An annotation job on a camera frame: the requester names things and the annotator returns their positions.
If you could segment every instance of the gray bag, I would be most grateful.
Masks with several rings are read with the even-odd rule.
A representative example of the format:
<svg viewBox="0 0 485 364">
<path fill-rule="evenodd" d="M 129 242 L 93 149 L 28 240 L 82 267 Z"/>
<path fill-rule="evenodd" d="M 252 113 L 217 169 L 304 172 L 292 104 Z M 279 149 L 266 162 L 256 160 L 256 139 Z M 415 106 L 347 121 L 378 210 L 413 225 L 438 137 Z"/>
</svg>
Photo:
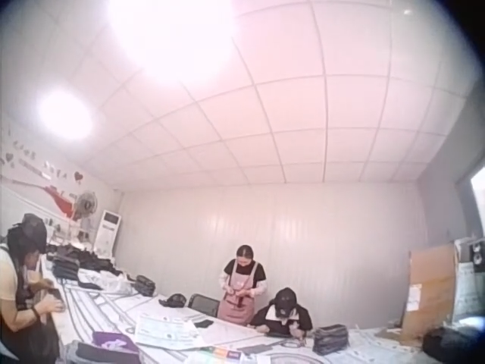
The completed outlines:
<svg viewBox="0 0 485 364">
<path fill-rule="evenodd" d="M 318 355 L 328 355 L 341 351 L 349 345 L 349 331 L 344 325 L 318 328 L 314 332 L 313 351 Z"/>
</svg>

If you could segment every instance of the ceiling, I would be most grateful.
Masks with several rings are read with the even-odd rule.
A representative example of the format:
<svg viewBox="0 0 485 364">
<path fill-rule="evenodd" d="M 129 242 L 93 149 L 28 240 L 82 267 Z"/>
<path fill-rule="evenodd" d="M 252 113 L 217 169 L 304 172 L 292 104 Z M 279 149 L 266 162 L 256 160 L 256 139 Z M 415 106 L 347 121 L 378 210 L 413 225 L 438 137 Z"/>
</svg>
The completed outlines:
<svg viewBox="0 0 485 364">
<path fill-rule="evenodd" d="M 133 63 L 102 0 L 16 2 L 2 109 L 119 190 L 415 180 L 480 68 L 430 2 L 233 0 L 226 64 L 163 83 Z M 94 115 L 79 143 L 39 123 L 62 85 Z"/>
</svg>

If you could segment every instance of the woman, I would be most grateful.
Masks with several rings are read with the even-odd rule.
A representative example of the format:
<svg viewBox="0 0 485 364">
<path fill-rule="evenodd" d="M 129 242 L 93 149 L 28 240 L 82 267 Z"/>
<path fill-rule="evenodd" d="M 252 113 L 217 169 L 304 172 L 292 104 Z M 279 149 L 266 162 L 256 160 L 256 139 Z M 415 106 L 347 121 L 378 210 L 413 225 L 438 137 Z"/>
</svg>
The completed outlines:
<svg viewBox="0 0 485 364">
<path fill-rule="evenodd" d="M 300 306 L 296 293 L 283 288 L 252 318 L 250 327 L 261 334 L 278 334 L 303 339 L 313 329 L 308 310 Z"/>
<path fill-rule="evenodd" d="M 57 358 L 55 330 L 41 323 L 40 316 L 63 311 L 64 304 L 48 294 L 33 306 L 33 295 L 52 287 L 52 282 L 31 284 L 27 278 L 27 270 L 36 269 L 39 254 L 45 252 L 46 237 L 43 221 L 27 214 L 8 231 L 7 243 L 0 245 L 0 338 L 18 358 L 2 357 L 2 364 L 53 364 Z"/>
<path fill-rule="evenodd" d="M 254 260 L 249 245 L 240 246 L 236 258 L 231 260 L 219 277 L 224 297 L 217 317 L 237 325 L 246 326 L 255 314 L 255 297 L 267 289 L 266 274 Z"/>
</svg>

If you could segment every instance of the white table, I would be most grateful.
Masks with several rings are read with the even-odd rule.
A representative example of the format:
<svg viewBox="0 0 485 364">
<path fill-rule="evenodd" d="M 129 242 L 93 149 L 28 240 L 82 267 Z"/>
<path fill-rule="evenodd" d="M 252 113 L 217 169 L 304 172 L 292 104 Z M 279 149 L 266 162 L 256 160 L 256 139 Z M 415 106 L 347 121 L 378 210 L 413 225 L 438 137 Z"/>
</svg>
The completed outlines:
<svg viewBox="0 0 485 364">
<path fill-rule="evenodd" d="M 351 330 L 350 348 L 329 356 L 318 356 L 312 352 L 313 342 L 308 339 L 301 347 L 295 340 L 281 340 L 265 337 L 255 330 L 233 325 L 208 317 L 192 309 L 170 309 L 158 303 L 163 296 L 143 297 L 139 294 L 109 294 L 95 290 L 84 290 L 75 283 L 59 284 L 50 264 L 42 257 L 42 273 L 52 279 L 67 305 L 63 313 L 52 314 L 53 321 L 63 345 L 73 340 L 92 342 L 94 331 L 120 332 L 134 339 L 134 328 L 138 316 L 145 312 L 152 315 L 176 315 L 187 317 L 194 322 L 204 319 L 214 321 L 206 329 L 200 329 L 204 341 L 215 347 L 228 350 L 241 350 L 253 347 L 261 355 L 271 357 L 273 364 L 348 364 L 348 363 L 433 363 L 425 356 L 409 347 L 401 347 L 395 341 L 378 339 L 376 330 Z M 185 351 L 171 351 L 140 346 L 145 364 L 181 364 L 189 355 Z"/>
</svg>

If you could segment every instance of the purple bag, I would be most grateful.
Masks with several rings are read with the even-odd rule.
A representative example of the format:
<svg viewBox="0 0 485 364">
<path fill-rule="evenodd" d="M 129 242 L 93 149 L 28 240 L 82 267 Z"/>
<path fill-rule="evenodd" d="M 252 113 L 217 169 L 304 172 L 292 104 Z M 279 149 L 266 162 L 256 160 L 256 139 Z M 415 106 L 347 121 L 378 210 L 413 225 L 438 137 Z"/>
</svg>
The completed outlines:
<svg viewBox="0 0 485 364">
<path fill-rule="evenodd" d="M 92 343 L 104 349 L 122 349 L 131 351 L 132 353 L 139 353 L 137 345 L 128 336 L 117 332 L 95 331 L 92 333 Z"/>
</svg>

